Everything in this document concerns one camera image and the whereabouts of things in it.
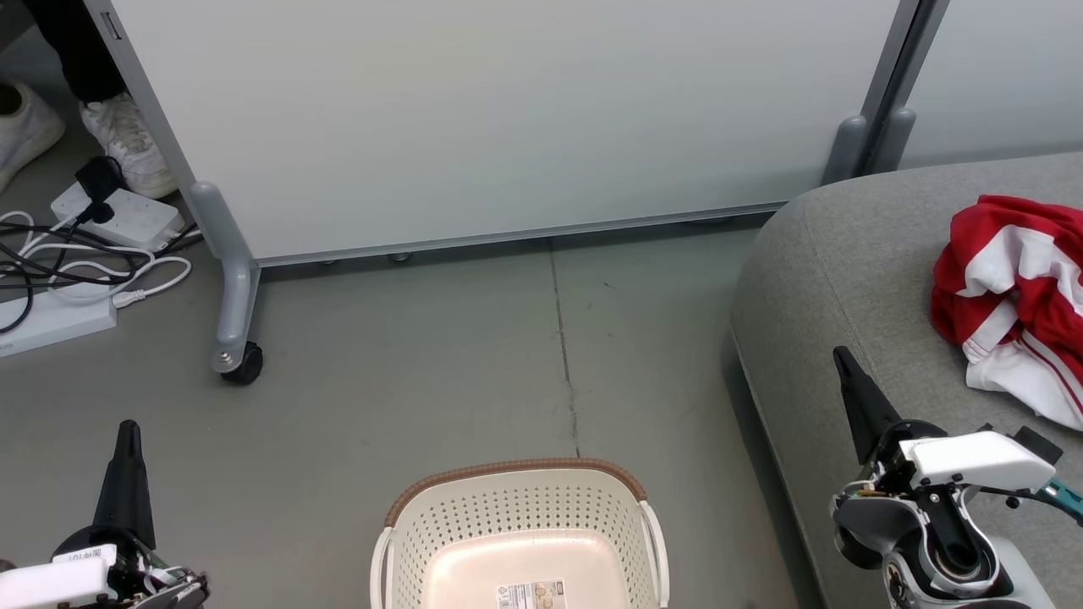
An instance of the black pants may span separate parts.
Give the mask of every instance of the black pants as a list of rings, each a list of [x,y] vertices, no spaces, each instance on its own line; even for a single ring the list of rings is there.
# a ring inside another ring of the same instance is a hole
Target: black pants
[[[125,92],[125,81],[82,0],[23,2],[61,56],[64,78],[80,102],[101,102]]]

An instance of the brown basket rim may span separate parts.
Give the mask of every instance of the brown basket rim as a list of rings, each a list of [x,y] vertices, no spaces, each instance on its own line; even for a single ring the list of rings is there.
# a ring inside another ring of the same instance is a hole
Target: brown basket rim
[[[454,482],[456,480],[465,480],[467,478],[478,478],[480,476],[490,476],[493,474],[507,474],[510,471],[527,471],[531,469],[593,469],[602,471],[623,482],[624,485],[631,491],[631,494],[635,495],[636,501],[647,501],[647,491],[643,490],[643,485],[640,484],[631,474],[628,474],[628,471],[623,467],[600,458],[560,457],[504,461],[486,465],[475,465],[473,467],[464,467],[461,469],[453,469],[451,471],[444,471],[443,474],[429,476],[423,480],[415,482],[410,485],[410,488],[406,489],[406,492],[399,495],[399,498],[395,500],[395,503],[391,506],[391,511],[388,513],[388,517],[383,521],[383,524],[384,527],[394,528],[395,523],[399,521],[399,515],[402,514],[406,504],[417,495],[421,494],[421,491],[431,487],[444,484],[446,482]]]

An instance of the gray sofa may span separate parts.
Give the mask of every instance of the gray sofa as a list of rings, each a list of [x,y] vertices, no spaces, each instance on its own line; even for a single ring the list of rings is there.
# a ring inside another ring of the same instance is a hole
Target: gray sofa
[[[929,322],[932,265],[952,216],[999,193],[1083,207],[1083,154],[915,169],[809,192],[764,226],[741,275],[731,325],[827,607],[887,607],[879,573],[835,549],[828,498],[859,471],[832,348],[846,345],[906,418],[951,433],[1028,425],[1065,450],[1058,478],[1083,488],[1083,433],[1003,393],[966,387],[966,360]],[[1083,529],[1025,502],[981,495],[986,531],[1012,540],[1058,609],[1083,608]]]

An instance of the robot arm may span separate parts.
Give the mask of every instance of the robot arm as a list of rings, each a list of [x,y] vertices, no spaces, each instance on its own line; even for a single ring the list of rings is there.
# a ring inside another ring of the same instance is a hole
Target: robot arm
[[[1083,523],[1078,493],[1053,478],[1061,451],[1023,427],[950,437],[904,420],[850,352],[835,349],[859,479],[832,498],[836,546],[880,570],[897,609],[1053,609],[1015,546],[986,535],[966,504],[979,492],[1046,503]]]
[[[120,424],[93,523],[47,565],[0,572],[0,609],[195,609],[207,575],[155,554],[154,521],[139,425]]]

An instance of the whiteboard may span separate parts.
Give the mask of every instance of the whiteboard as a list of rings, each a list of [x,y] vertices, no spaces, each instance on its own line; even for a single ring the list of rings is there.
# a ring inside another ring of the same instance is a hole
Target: whiteboard
[[[900,168],[1083,150],[1083,3],[952,0]]]
[[[896,11],[866,0],[115,0],[257,259],[786,200]]]

